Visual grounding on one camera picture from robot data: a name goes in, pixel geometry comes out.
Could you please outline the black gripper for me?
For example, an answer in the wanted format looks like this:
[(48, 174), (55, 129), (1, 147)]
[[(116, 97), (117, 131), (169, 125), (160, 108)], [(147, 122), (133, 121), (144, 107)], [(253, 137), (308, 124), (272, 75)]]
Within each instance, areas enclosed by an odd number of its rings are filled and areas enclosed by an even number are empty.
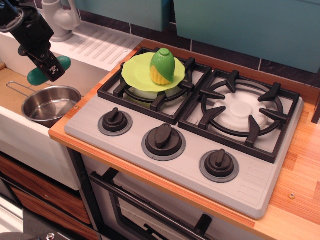
[(18, 53), (40, 66), (41, 82), (55, 82), (66, 72), (66, 56), (55, 57), (50, 51), (54, 32), (36, 9), (2, 9), (0, 31), (18, 41)]

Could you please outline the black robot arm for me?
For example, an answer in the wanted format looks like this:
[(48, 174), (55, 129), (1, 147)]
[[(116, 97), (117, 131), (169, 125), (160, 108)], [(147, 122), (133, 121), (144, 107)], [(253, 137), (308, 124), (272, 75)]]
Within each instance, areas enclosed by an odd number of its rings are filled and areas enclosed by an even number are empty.
[(23, 0), (0, 2), (0, 31), (10, 33), (20, 44), (18, 54), (28, 57), (36, 66), (27, 75), (33, 86), (57, 81), (71, 66), (68, 57), (56, 57), (51, 52), (54, 31), (37, 8)]

